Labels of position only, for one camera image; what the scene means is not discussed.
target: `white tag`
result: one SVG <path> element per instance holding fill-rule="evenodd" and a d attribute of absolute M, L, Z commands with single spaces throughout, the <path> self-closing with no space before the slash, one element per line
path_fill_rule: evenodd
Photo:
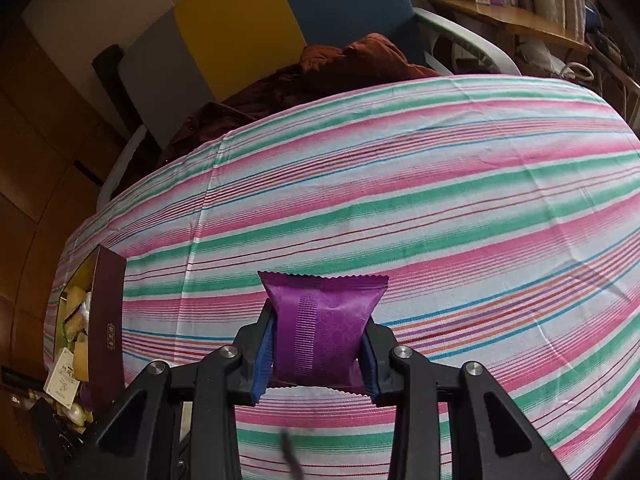
<path fill-rule="evenodd" d="M 65 408 L 70 408 L 76 398 L 79 385 L 80 381 L 74 377 L 73 352 L 63 348 L 44 383 L 44 391 Z"/>

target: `maroon box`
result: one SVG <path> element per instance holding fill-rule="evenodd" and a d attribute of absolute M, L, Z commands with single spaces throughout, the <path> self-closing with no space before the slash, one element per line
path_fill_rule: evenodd
<path fill-rule="evenodd" d="M 91 291 L 88 323 L 88 383 L 94 416 L 100 415 L 124 390 L 122 369 L 122 290 L 127 260 L 98 245 L 80 264 L 60 294 L 54 355 L 67 346 L 63 323 L 69 316 L 66 298 L 77 286 Z"/>

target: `chair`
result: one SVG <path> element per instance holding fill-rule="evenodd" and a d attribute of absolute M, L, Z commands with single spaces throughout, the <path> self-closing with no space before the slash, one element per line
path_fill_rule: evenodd
<path fill-rule="evenodd" d="M 460 44 L 491 72 L 520 75 L 495 45 L 437 14 L 413 8 L 410 0 L 182 0 L 119 62 L 120 79 L 143 126 L 103 186 L 98 209 L 110 200 L 147 128 L 165 148 L 197 108 L 298 62 L 306 44 L 343 48 L 379 32 L 409 62 L 450 75 L 431 49 L 423 49 L 418 24 Z M 112 100 L 117 106 L 122 99 Z"/>

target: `yellow board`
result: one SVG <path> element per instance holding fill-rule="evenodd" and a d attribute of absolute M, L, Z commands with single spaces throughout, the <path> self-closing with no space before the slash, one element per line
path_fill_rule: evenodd
<path fill-rule="evenodd" d="M 287 0 L 183 0 L 175 21 L 216 99 L 297 63 L 305 46 Z"/>

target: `purple snack package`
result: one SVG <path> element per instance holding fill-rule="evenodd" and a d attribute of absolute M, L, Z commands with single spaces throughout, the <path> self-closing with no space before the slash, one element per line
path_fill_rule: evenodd
<path fill-rule="evenodd" d="M 388 277 L 258 275 L 277 314 L 273 379 L 359 392 L 362 378 L 354 361 Z"/>

